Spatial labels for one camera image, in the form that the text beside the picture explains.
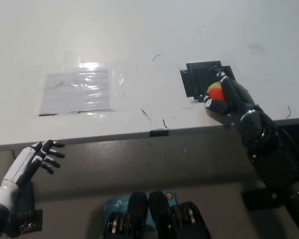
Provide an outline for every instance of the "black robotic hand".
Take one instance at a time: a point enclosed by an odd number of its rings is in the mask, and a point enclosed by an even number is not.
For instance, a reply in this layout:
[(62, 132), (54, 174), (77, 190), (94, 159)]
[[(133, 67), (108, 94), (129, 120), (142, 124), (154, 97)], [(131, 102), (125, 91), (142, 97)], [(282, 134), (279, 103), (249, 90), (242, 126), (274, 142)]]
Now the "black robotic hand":
[(288, 133), (254, 103), (245, 88), (222, 70), (213, 71), (220, 82), (218, 91), (223, 94), (223, 101), (209, 89), (204, 96), (205, 106), (215, 113), (230, 115), (252, 165), (267, 187), (244, 193), (245, 205), (254, 210), (284, 204), (299, 228), (298, 147)]
[(256, 142), (263, 135), (262, 118), (270, 118), (255, 104), (248, 91), (221, 69), (213, 69), (215, 81), (204, 96), (206, 108), (217, 114), (229, 114), (244, 144)]

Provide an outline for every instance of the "scratch mark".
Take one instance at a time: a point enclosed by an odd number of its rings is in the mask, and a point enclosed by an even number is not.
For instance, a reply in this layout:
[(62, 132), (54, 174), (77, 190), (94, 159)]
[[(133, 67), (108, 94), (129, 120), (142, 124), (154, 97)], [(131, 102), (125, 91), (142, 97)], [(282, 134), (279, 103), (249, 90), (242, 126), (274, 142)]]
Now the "scratch mark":
[(155, 56), (155, 57), (153, 58), (153, 60), (152, 60), (152, 61), (154, 61), (154, 60), (155, 60), (155, 58), (156, 58), (156, 57), (158, 57), (158, 56), (161, 56), (161, 55), (157, 55), (157, 56)]
[(196, 29), (196, 30), (194, 30), (194, 32), (196, 32), (196, 33), (197, 33), (197, 35), (199, 35), (200, 37), (202, 37), (202, 36), (203, 36), (203, 34), (202, 34), (202, 32), (201, 32), (201, 30), (200, 30), (200, 29)]
[(165, 126), (166, 129), (171, 130), (169, 127), (166, 126), (166, 124), (165, 124), (165, 120), (164, 120), (164, 119), (163, 119), (163, 124), (164, 124), (164, 126)]
[(150, 116), (143, 109), (141, 109), (141, 111), (142, 111), (143, 115), (149, 120), (149, 123), (151, 123)]
[(52, 85), (52, 86), (47, 86), (47, 87), (44, 87), (44, 89), (54, 89), (54, 88), (59, 88), (60, 86), (63, 86), (63, 80), (61, 82), (59, 82), (58, 84), (56, 85)]
[(249, 47), (256, 47), (256, 48), (258, 48), (259, 50), (261, 50), (262, 52), (265, 52), (261, 47), (256, 46), (256, 45), (254, 45), (254, 46), (249, 46)]
[(288, 119), (291, 116), (291, 110), (290, 110), (289, 106), (288, 106), (288, 109), (289, 109), (289, 115), (286, 117), (286, 119)]
[(12, 153), (12, 157), (13, 157), (13, 159), (15, 160), (15, 159), (16, 159), (15, 151), (14, 151), (14, 150), (11, 150), (11, 153)]

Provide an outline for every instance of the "transparent plastic sheet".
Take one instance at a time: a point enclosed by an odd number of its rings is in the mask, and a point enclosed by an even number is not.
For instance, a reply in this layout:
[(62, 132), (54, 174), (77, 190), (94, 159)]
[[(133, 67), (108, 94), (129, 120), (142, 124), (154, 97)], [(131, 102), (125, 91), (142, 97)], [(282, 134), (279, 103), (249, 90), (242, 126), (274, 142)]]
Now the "transparent plastic sheet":
[(40, 116), (122, 110), (123, 73), (119, 64), (80, 63), (78, 68), (44, 73)]

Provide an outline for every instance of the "blue box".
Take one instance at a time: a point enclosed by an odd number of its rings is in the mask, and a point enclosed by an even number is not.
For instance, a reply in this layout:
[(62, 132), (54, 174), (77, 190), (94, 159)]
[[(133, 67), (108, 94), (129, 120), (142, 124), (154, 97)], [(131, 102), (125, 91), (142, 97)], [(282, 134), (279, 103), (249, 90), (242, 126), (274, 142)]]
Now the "blue box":
[[(168, 199), (168, 203), (170, 206), (174, 206), (177, 204), (176, 200), (176, 194), (174, 191), (168, 190), (163, 191), (163, 193), (166, 195), (166, 198)], [(107, 220), (109, 215), (112, 212), (126, 212), (128, 209), (128, 203), (129, 203), (130, 196), (121, 196), (116, 197), (108, 200), (103, 207), (103, 226), (106, 226)], [(150, 210), (148, 211), (148, 218), (146, 220), (146, 231), (156, 231), (156, 226), (151, 218)]]

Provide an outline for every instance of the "black tape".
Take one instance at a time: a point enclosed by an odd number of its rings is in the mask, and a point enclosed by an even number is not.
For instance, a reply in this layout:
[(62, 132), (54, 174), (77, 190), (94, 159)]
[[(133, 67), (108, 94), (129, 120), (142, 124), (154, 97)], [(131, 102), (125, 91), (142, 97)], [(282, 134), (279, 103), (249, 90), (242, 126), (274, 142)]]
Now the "black tape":
[(39, 116), (57, 116), (58, 114), (39, 114)]
[(35, 210), (33, 183), (30, 181), (20, 192), (14, 203), (10, 223), (6, 225), (4, 233), (10, 238), (21, 234), (42, 230), (43, 211)]
[(160, 137), (160, 136), (168, 136), (169, 130), (168, 129), (155, 129), (149, 132), (150, 137)]
[(195, 100), (200, 100), (200, 102), (202, 101), (201, 98), (206, 94), (208, 87), (219, 81), (212, 72), (213, 68), (223, 70), (228, 77), (236, 80), (231, 67), (222, 66), (220, 61), (187, 63), (186, 66), (187, 70), (180, 71), (186, 96), (194, 97)]

